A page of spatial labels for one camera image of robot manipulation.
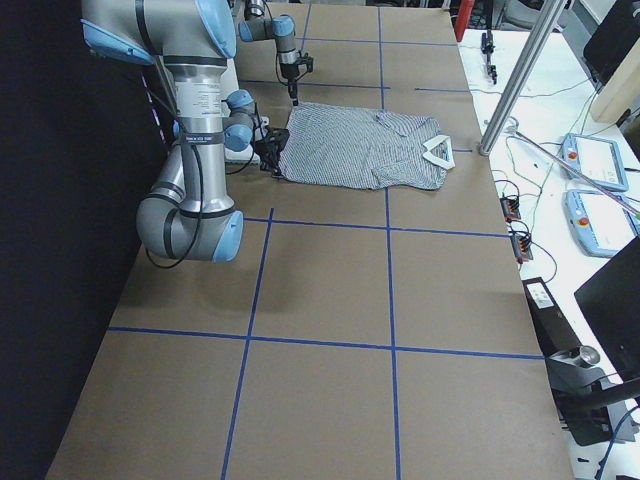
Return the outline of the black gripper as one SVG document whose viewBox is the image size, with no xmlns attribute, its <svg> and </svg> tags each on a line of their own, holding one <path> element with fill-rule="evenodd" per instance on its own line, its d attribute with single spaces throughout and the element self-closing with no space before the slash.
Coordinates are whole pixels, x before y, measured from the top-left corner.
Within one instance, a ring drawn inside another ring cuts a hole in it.
<svg viewBox="0 0 640 480">
<path fill-rule="evenodd" d="M 300 50 L 291 50 L 278 54 L 280 73 L 287 81 L 287 90 L 293 105 L 299 104 L 297 82 L 314 69 L 314 58 Z"/>
<path fill-rule="evenodd" d="M 260 170 L 271 172 L 275 179 L 283 178 L 279 161 L 289 137 L 290 132 L 286 128 L 267 127 L 264 136 L 254 141 L 254 152 L 259 157 Z"/>
</svg>

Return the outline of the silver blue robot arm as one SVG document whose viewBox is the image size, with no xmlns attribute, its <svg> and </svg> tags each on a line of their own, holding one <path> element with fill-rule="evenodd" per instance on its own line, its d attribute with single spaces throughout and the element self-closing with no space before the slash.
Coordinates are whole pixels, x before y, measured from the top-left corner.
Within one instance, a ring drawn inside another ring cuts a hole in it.
<svg viewBox="0 0 640 480">
<path fill-rule="evenodd" d="M 238 39 L 272 39 L 285 67 L 298 65 L 293 18 L 236 23 L 225 1 L 85 1 L 81 23 L 95 53 L 161 63 L 171 74 L 177 138 L 137 212 L 148 257 L 166 259 L 169 268 L 184 260 L 233 260 L 244 217 L 227 193 L 225 157 L 249 147 L 259 117 L 252 96 L 225 90 L 222 76 Z"/>
<path fill-rule="evenodd" d="M 313 72 L 314 58 L 296 47 L 295 20 L 289 14 L 274 17 L 266 1 L 245 1 L 238 32 L 244 42 L 274 41 L 276 78 L 287 88 L 292 105 L 298 106 L 298 83 Z"/>
</svg>

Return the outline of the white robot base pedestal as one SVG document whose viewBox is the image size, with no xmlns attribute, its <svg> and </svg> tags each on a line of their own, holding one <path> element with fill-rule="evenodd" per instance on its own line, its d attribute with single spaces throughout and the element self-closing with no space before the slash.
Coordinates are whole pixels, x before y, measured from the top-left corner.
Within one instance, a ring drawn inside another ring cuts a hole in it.
<svg viewBox="0 0 640 480">
<path fill-rule="evenodd" d="M 227 69 L 221 76 L 221 98 L 226 162 L 258 163 L 260 154 L 254 144 L 265 138 L 270 119 L 259 113 L 251 93 L 239 87 L 233 59 L 227 60 Z"/>
</svg>

